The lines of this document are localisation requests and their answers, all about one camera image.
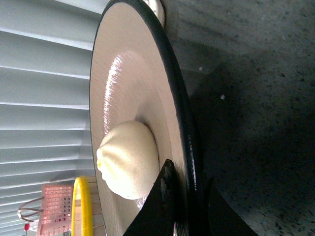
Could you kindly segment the right gripper worn black right finger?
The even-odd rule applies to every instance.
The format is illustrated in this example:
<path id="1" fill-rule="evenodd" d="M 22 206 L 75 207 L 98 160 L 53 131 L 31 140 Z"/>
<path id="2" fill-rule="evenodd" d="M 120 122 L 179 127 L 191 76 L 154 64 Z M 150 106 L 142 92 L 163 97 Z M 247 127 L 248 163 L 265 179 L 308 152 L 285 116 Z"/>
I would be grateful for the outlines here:
<path id="1" fill-rule="evenodd" d="M 208 224 L 212 236 L 256 236 L 257 233 L 231 208 L 216 188 L 207 183 Z"/>

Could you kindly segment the right gripper worn black left finger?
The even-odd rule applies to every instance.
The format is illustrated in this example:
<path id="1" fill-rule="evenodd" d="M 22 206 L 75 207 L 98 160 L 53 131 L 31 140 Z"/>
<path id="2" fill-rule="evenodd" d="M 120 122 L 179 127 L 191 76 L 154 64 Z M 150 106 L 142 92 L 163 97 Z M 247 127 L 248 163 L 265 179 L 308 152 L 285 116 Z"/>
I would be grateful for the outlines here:
<path id="1" fill-rule="evenodd" d="M 174 163 L 166 159 L 141 210 L 125 236 L 172 236 L 184 208 Z"/>

